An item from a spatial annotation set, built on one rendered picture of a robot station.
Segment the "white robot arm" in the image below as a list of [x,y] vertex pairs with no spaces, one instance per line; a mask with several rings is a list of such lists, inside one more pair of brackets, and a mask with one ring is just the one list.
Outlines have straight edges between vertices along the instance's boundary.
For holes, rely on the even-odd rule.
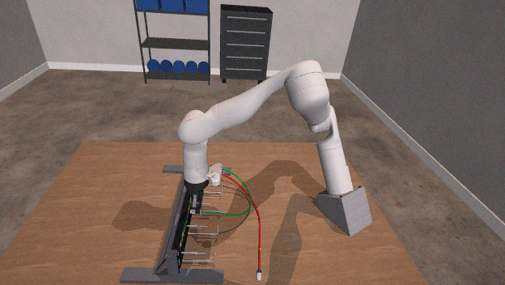
[[200,110],[188,112],[177,129],[179,140],[185,144],[184,179],[192,184],[208,180],[218,186],[223,165],[208,166],[208,138],[246,122],[283,87],[286,87],[292,108],[301,116],[303,114],[311,132],[330,130],[329,135],[316,144],[328,194],[345,194],[353,190],[336,114],[329,103],[329,89],[320,64],[313,60],[289,66],[246,92],[215,104],[206,113]]

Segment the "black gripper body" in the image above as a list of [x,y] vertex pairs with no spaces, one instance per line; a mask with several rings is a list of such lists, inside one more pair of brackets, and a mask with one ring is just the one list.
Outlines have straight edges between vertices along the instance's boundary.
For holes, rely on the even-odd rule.
[[193,199],[193,195],[196,194],[197,200],[200,200],[200,191],[203,190],[204,188],[206,188],[209,184],[208,180],[205,180],[202,183],[198,183],[198,184],[189,183],[185,179],[184,179],[184,182],[185,182],[185,187],[187,189],[189,189],[190,191],[192,191],[192,199]]

